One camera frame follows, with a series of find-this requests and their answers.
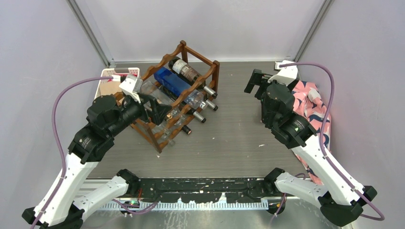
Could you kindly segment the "clear slim glass bottle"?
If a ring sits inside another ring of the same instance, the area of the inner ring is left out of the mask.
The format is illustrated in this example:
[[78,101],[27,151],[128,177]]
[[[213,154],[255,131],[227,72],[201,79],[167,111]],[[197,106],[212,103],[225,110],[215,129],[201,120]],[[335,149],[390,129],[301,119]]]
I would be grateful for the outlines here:
[[143,137],[148,143],[150,143],[157,151],[161,152],[164,148],[163,143],[165,141],[170,141],[169,137],[171,135],[171,130],[167,128],[166,121],[163,121],[160,125],[155,125],[152,122],[141,121],[141,126],[143,127]]

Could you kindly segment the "blue clear square bottle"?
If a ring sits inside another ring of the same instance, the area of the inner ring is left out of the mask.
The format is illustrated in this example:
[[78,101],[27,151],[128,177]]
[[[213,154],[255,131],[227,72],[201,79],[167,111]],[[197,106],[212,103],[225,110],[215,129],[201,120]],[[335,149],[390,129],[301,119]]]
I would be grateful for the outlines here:
[[[183,79],[165,67],[161,67],[153,76],[156,81],[161,83],[177,97],[180,97],[184,90],[188,90],[191,87]],[[205,109],[207,107],[204,101],[204,95],[198,90],[193,90],[183,101],[189,104],[193,109]]]

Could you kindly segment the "dark wine bottle cream label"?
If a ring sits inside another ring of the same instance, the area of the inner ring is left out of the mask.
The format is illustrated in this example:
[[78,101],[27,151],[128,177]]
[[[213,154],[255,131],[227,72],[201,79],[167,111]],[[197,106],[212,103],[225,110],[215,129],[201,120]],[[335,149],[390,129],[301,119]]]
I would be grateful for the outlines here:
[[195,119],[197,119],[201,123],[206,122],[206,118],[202,116],[199,112],[197,112],[195,109],[191,108],[189,111],[186,113],[187,115],[192,115]]

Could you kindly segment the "brown wooden wine rack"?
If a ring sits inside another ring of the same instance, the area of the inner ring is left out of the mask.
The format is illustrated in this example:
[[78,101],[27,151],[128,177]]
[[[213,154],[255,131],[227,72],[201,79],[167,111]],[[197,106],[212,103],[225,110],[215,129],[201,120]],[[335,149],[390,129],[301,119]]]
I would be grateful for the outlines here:
[[164,55],[160,63],[141,75],[140,92],[153,96],[154,102],[163,106],[157,114],[162,123],[137,119],[131,127],[159,153],[174,144],[178,133],[190,134],[187,125],[193,119],[206,121],[200,111],[218,108],[212,101],[217,98],[219,67],[218,61],[207,59],[181,41],[173,53]]

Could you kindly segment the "clear square slim bottle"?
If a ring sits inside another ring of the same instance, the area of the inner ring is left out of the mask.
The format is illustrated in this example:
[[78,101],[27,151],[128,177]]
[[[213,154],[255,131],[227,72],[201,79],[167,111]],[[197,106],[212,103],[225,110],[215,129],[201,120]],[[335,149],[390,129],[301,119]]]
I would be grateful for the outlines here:
[[[160,104],[171,105],[174,101],[166,95],[161,89],[159,89],[155,84],[150,81],[146,81],[141,86],[140,92],[142,94],[152,95],[157,99],[157,102]],[[171,121],[174,118],[178,117],[177,122],[174,123],[175,127],[184,126],[184,121],[186,119],[178,107],[173,108],[170,112],[166,114],[165,120]]]

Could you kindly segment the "olive green wine bottle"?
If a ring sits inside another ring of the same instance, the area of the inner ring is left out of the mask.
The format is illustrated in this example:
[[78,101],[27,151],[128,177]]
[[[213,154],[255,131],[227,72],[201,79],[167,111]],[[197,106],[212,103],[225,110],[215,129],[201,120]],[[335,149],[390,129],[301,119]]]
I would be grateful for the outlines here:
[[[168,66],[177,75],[182,76],[183,78],[190,81],[192,84],[201,76],[199,72],[197,72],[187,62],[177,56],[169,61]],[[212,96],[213,98],[216,98],[218,95],[215,90],[208,87],[205,83],[202,83],[198,87],[198,89],[205,91],[209,96]]]

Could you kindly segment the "dark green wine bottle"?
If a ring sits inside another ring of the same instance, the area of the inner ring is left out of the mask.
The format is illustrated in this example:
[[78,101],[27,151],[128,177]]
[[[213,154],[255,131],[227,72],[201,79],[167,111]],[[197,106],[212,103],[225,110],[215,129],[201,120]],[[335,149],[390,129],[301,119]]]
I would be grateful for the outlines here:
[[206,99],[205,100],[205,103],[207,104],[207,106],[208,107],[210,107],[213,111],[216,111],[216,110],[218,110],[218,106],[215,104],[215,103],[213,103],[211,100],[209,100],[209,99]]

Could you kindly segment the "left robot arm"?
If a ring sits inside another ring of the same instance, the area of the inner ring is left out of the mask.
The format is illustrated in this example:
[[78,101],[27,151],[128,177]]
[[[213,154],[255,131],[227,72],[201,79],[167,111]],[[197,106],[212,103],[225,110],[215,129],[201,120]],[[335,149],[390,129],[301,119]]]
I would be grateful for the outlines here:
[[127,95],[122,105],[118,105],[112,95],[103,95],[93,101],[87,110],[88,123],[70,143],[58,178],[37,206],[24,210],[22,218],[28,224],[42,229],[78,229],[100,206],[116,197],[133,197],[139,192],[139,178],[122,169],[107,184],[82,199],[75,198],[119,133],[137,119],[159,125],[172,109],[151,95],[140,97],[141,101],[137,102]]

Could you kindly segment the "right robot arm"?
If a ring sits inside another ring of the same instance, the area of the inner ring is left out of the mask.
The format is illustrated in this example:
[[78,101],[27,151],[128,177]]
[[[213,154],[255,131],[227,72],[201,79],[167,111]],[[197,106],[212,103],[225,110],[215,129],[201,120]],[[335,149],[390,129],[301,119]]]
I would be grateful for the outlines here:
[[245,88],[261,102],[261,120],[275,139],[302,158],[321,179],[320,184],[296,178],[281,168],[273,169],[264,179],[271,196],[291,194],[320,209],[326,219],[345,226],[363,215],[377,192],[353,178],[322,143],[324,134],[309,119],[294,109],[293,87],[299,85],[297,70],[285,68],[270,75],[255,69]]

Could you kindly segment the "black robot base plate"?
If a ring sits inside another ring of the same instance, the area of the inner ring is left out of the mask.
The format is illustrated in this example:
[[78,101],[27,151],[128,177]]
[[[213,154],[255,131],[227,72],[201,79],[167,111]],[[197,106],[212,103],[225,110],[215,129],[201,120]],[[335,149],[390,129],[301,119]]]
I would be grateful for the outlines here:
[[257,177],[140,178],[134,191],[119,195],[120,198],[140,198],[147,203],[197,204],[216,203],[221,197],[226,203],[256,203],[281,196],[274,185]]

